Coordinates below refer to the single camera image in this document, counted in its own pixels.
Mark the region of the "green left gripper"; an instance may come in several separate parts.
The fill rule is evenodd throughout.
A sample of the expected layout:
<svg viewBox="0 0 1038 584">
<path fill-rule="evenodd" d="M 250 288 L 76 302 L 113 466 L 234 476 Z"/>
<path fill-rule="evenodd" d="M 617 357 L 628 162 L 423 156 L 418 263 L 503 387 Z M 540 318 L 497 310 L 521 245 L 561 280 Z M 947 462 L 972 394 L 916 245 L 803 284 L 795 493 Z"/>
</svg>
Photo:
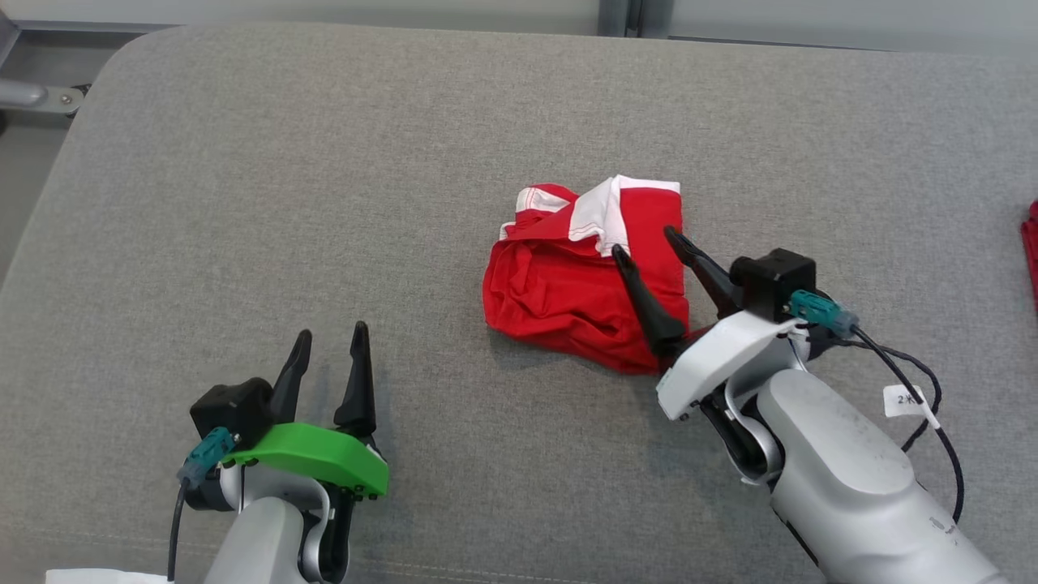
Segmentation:
<svg viewBox="0 0 1038 584">
<path fill-rule="evenodd" d="M 226 458 L 222 495 L 237 517 L 222 544 L 225 571 L 347 571 L 356 505 L 387 494 L 387 462 L 370 437 L 355 437 L 377 429 L 367 323 L 354 326 L 337 430 L 292 423 L 311 347 L 311 330 L 301 330 L 273 385 L 278 425 Z"/>
</svg>

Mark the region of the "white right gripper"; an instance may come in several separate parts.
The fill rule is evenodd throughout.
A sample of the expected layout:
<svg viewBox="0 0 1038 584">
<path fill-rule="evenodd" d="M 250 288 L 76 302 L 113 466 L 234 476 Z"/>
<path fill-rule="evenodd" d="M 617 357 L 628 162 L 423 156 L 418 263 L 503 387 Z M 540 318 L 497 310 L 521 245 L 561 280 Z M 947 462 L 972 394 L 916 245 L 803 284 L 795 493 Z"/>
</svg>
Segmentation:
<svg viewBox="0 0 1038 584">
<path fill-rule="evenodd" d="M 676 359 L 656 385 L 658 404 L 671 421 L 686 420 L 699 410 L 722 437 L 742 481 L 767 484 L 778 477 L 783 454 L 778 440 L 759 420 L 755 399 L 778 371 L 804 368 L 804 321 L 774 323 L 738 313 L 741 291 L 729 273 L 674 226 L 665 226 L 663 233 L 679 262 L 693 271 L 720 321 L 688 347 L 687 326 L 665 310 L 625 248 L 612 245 L 613 263 L 649 351 L 656 359 Z"/>
</svg>

